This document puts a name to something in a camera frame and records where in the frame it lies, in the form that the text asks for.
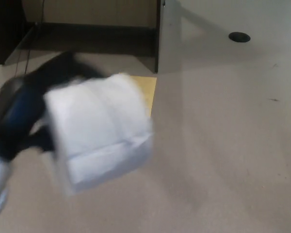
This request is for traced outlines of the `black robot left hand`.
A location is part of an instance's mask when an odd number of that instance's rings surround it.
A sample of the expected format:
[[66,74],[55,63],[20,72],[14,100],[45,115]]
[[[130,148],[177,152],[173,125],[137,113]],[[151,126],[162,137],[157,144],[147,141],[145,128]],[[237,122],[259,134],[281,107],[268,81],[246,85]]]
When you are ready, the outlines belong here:
[[44,94],[76,77],[105,78],[99,69],[63,52],[29,73],[7,80],[0,88],[0,159],[12,161],[33,125],[45,111]]

